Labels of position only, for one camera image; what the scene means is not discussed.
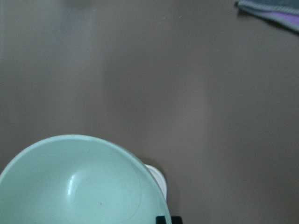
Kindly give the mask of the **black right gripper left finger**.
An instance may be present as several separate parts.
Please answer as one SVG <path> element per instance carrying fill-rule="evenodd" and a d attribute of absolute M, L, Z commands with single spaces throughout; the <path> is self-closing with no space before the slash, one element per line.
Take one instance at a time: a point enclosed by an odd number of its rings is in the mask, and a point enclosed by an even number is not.
<path fill-rule="evenodd" d="M 156 217 L 156 224 L 166 224 L 165 216 L 157 216 Z"/>

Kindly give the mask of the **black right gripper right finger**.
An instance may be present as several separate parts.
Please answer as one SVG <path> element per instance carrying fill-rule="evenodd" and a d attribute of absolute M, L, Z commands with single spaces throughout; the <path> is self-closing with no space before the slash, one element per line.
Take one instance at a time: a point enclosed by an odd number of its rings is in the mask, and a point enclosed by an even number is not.
<path fill-rule="evenodd" d="M 171 217 L 172 224 L 182 224 L 182 217 L 180 216 L 172 216 Z"/>

